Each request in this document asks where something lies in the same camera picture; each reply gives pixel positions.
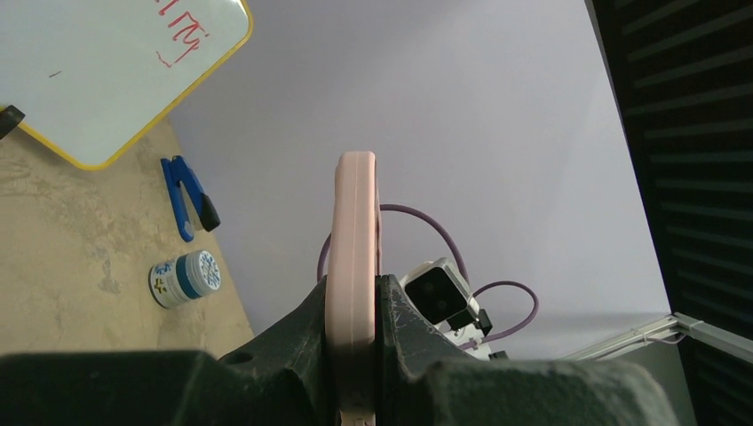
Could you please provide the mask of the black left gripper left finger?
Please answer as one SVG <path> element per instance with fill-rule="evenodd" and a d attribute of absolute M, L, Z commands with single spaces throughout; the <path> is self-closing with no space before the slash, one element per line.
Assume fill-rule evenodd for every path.
<path fill-rule="evenodd" d="M 246 344 L 205 351 L 16 353 L 4 425 L 326 425 L 323 284 Z"/>

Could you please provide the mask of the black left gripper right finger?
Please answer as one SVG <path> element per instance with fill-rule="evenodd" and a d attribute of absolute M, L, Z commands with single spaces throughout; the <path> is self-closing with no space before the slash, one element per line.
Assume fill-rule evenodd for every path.
<path fill-rule="evenodd" d="M 676 425 L 660 384 L 620 360 L 479 360 L 376 277 L 378 425 Z"/>

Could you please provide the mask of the pink phone case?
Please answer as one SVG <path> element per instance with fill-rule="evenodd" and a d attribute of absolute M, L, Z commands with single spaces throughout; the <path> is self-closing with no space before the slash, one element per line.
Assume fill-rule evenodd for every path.
<path fill-rule="evenodd" d="M 325 337 L 343 425 L 377 423 L 378 224 L 376 157 L 346 152 L 336 167 L 325 295 Z"/>

